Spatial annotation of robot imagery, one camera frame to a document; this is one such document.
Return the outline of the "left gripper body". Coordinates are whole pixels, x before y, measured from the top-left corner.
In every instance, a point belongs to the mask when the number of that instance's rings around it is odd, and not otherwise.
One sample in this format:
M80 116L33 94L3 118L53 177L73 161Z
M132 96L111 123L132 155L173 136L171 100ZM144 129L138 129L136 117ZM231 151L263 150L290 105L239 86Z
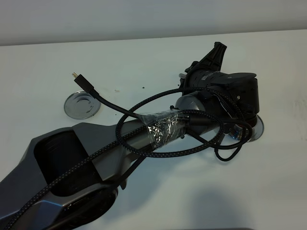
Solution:
M199 61L193 61L191 66L185 69L186 78L181 80L181 88L190 87L206 87L211 84L211 81L227 75L221 71L211 71L201 68Z

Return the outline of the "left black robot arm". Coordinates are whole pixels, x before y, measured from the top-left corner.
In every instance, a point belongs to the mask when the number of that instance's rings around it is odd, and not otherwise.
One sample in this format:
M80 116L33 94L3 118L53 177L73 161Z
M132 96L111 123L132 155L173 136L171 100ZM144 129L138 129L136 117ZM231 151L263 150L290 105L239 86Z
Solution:
M99 95L83 76L75 82L92 99L122 113L116 125L79 123L31 140L0 183L3 230L72 230L104 215L118 189L146 158L175 158L213 148L232 150L258 139L254 73L221 72L226 46L215 42L180 75L180 86L129 110Z

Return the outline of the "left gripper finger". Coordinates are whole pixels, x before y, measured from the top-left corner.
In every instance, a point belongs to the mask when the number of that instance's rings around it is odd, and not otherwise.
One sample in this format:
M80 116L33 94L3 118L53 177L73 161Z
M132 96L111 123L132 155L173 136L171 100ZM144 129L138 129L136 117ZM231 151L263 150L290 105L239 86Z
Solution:
M213 49L199 61L199 66L211 71L220 71L227 46L221 42L215 42Z

